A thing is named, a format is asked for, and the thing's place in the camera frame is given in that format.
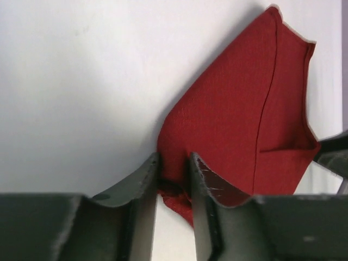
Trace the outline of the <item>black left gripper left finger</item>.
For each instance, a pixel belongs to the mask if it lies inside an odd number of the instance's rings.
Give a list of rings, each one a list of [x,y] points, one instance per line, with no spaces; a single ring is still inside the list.
[[[1,260],[150,260],[159,154],[93,196],[2,193]]]

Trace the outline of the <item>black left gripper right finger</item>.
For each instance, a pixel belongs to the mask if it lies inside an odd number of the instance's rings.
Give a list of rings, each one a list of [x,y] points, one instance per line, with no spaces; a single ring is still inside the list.
[[[198,260],[347,260],[347,196],[251,196],[190,157]]]

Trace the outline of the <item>red cloth napkin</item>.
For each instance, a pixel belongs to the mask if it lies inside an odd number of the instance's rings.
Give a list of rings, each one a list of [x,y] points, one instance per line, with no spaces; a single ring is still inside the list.
[[[271,6],[199,76],[158,136],[159,193],[167,207],[193,222],[193,152],[247,194],[295,192],[320,148],[306,116],[314,49]]]

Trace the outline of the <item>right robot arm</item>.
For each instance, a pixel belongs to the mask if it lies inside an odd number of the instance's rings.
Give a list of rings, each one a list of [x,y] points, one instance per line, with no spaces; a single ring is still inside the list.
[[[337,194],[347,195],[347,130],[321,140],[314,162],[340,176],[343,181]]]

